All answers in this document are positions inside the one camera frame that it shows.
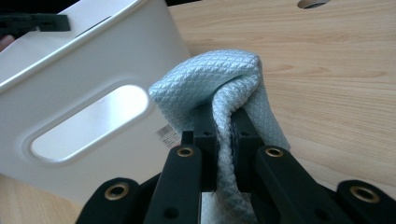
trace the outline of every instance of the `white plastic bin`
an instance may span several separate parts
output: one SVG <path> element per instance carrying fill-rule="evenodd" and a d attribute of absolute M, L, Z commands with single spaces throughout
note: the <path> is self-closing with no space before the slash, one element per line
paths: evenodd
<path fill-rule="evenodd" d="M 169 130 L 148 88 L 190 55 L 164 1 L 82 0 L 63 14 L 71 32 L 0 53 L 0 173 L 84 204 L 109 179 L 161 171 Z"/>

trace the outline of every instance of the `light blue towel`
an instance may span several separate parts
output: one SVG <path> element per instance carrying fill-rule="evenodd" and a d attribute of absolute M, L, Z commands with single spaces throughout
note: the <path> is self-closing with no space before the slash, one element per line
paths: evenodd
<path fill-rule="evenodd" d="M 203 194 L 202 223 L 256 223 L 249 195 L 233 174 L 231 114 L 243 107 L 266 145 L 290 146 L 269 106 L 259 56 L 238 49 L 188 59 L 149 89 L 165 118 L 180 133 L 192 131 L 193 109 L 212 102 L 219 141 L 218 189 Z"/>

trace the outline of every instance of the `table hole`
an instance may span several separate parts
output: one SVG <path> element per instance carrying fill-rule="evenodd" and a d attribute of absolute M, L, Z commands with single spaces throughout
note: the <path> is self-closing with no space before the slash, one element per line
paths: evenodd
<path fill-rule="evenodd" d="M 309 8 L 321 7 L 327 4 L 328 2 L 330 2 L 330 0 L 301 0 L 297 4 L 297 7 L 302 9 L 309 9 Z"/>

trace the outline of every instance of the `sticker label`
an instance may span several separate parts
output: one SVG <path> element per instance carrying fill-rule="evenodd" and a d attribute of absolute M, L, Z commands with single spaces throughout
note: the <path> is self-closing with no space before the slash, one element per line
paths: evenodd
<path fill-rule="evenodd" d="M 177 132 L 167 124 L 157 132 L 160 140 L 168 147 L 176 147 L 180 145 L 181 138 L 178 136 Z"/>

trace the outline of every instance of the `wooden table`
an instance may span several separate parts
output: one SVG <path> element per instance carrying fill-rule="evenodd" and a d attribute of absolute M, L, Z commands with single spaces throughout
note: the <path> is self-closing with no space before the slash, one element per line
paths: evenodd
<path fill-rule="evenodd" d="M 171 7 L 193 55 L 247 49 L 293 155 L 322 185 L 357 178 L 396 198 L 396 1 L 204 0 Z M 0 218 L 73 223 L 79 205 L 0 177 Z"/>

